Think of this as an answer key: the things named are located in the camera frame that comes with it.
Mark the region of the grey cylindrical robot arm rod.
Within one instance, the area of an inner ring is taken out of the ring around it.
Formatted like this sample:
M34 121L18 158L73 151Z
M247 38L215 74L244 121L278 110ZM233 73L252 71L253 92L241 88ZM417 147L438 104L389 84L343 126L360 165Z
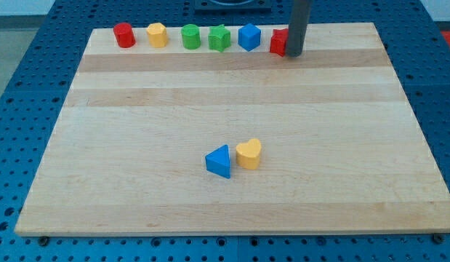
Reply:
M302 54L312 4L313 0L293 1L286 42L286 54L289 57L299 57Z

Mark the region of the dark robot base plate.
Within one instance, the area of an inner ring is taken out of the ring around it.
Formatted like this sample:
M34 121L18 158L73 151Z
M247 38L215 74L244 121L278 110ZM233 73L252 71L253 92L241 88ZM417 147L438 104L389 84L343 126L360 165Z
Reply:
M195 11L217 10L269 10L272 0L193 0Z

